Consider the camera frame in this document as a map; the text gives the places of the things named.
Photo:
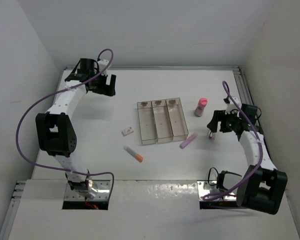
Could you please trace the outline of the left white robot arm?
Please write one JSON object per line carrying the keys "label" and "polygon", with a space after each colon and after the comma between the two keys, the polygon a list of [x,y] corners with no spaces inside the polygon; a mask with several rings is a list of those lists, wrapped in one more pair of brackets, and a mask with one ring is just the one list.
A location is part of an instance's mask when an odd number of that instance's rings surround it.
{"label": "left white robot arm", "polygon": [[97,196],[98,187],[88,175],[89,170],[71,154],[77,147],[77,135],[71,118],[79,101],[88,93],[113,97],[116,94],[116,76],[108,75],[105,59],[82,58],[65,78],[65,92],[56,98],[54,104],[35,118],[39,147],[54,157],[67,170],[65,176],[70,189],[86,200]]}

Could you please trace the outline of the small white eraser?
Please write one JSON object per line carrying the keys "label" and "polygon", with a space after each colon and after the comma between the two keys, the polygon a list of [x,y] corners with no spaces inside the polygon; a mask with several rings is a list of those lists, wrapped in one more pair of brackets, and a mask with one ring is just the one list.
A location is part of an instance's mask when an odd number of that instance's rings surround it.
{"label": "small white eraser", "polygon": [[122,135],[127,136],[134,132],[134,129],[130,126],[122,130]]}

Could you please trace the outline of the pink capped bead bottle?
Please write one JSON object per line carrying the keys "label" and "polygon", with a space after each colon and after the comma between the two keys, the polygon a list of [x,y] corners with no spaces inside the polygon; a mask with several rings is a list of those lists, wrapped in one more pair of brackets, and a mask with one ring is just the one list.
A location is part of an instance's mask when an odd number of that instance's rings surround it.
{"label": "pink capped bead bottle", "polygon": [[194,115],[201,117],[204,113],[205,107],[207,106],[208,100],[206,98],[200,98],[197,107],[194,111]]}

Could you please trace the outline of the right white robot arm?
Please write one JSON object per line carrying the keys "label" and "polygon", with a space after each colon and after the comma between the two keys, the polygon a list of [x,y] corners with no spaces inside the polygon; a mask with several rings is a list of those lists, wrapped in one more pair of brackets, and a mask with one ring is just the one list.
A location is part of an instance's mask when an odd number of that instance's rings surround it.
{"label": "right white robot arm", "polygon": [[256,127],[258,108],[241,104],[236,97],[224,98],[225,110],[215,110],[207,128],[212,135],[234,132],[243,148],[248,169],[241,181],[231,188],[221,187],[218,182],[217,193],[203,196],[203,201],[214,201],[235,196],[236,205],[270,215],[277,214],[288,183],[285,172],[273,164],[262,131]]}

